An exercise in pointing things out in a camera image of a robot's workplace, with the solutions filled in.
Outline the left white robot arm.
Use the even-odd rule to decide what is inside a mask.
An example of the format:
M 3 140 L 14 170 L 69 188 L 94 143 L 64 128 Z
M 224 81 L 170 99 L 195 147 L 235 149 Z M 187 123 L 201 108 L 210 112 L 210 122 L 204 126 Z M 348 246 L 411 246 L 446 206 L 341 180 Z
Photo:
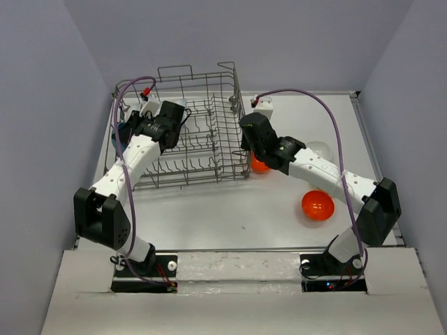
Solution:
M 78 236 L 124 256 L 129 269 L 141 276 L 153 271 L 156 249 L 137 236 L 135 210 L 127 214 L 124 206 L 134 205 L 132 190 L 149 165 L 177 146 L 185 112 L 183 105 L 168 100 L 132 111 L 127 122 L 118 123 L 112 133 L 117 151 L 113 166 L 73 197 Z

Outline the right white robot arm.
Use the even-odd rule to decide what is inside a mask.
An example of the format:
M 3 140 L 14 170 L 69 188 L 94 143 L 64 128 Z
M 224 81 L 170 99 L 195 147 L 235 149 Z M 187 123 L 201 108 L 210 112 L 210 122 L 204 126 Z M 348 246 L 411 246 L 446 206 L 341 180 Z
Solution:
M 324 252 L 309 262 L 313 276 L 333 276 L 360 250 L 380 247 L 402 214 L 395 182 L 360 177 L 342 171 L 293 137 L 279 137 L 268 118 L 258 112 L 242 117 L 241 148 L 269 168 L 306 181 L 341 200 L 356 215 L 355 223 L 337 235 Z

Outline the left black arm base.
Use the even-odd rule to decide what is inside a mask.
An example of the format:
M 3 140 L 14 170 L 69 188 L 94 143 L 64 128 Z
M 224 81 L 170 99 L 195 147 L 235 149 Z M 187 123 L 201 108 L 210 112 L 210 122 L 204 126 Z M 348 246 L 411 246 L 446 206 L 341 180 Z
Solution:
M 135 275 L 121 255 L 112 255 L 109 261 L 115 266 L 111 290 L 115 293 L 177 292 L 177 255 L 157 253 L 146 265 L 130 260 Z

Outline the grey wire dish rack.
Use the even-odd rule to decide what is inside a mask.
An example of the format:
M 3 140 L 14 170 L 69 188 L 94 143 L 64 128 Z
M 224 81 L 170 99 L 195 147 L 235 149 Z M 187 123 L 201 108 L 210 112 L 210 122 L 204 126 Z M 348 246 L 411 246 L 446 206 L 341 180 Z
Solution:
M 187 121 L 174 149 L 144 171 L 135 189 L 160 189 L 246 179 L 249 154 L 241 150 L 240 119 L 245 115 L 234 62 L 219 62 L 212 72 L 190 65 L 157 69 L 151 92 L 160 101 L 186 100 Z

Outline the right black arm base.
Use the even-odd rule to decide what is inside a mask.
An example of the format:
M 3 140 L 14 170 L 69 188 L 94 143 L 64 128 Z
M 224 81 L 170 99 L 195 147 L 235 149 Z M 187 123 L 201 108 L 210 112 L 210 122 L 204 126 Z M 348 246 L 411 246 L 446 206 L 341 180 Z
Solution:
M 340 262 L 327 252 L 300 256 L 303 292 L 367 292 L 359 255 Z

